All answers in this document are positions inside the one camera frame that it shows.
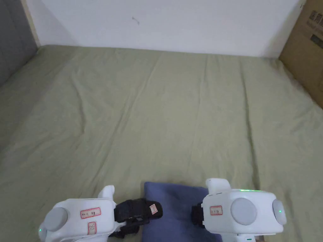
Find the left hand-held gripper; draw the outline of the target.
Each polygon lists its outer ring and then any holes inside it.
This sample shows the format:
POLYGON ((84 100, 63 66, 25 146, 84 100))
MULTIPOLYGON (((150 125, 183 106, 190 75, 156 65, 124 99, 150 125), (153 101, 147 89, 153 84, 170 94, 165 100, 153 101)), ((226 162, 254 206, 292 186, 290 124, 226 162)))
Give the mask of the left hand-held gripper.
POLYGON ((137 234, 150 219, 163 216, 162 205, 147 199, 123 202, 123 220, 115 220, 114 186, 105 186, 97 198, 67 199, 54 205, 38 229, 42 242, 106 242, 137 234))

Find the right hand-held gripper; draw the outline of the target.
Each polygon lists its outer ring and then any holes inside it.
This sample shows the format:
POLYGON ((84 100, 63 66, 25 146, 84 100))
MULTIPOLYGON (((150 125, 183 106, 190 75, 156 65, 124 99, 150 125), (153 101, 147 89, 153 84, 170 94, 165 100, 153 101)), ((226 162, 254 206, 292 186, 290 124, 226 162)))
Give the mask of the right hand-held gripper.
POLYGON ((218 234, 223 242, 255 242, 257 237, 283 232, 283 203, 273 193, 233 189, 226 179, 206 180, 208 194, 192 206, 194 225, 218 234))

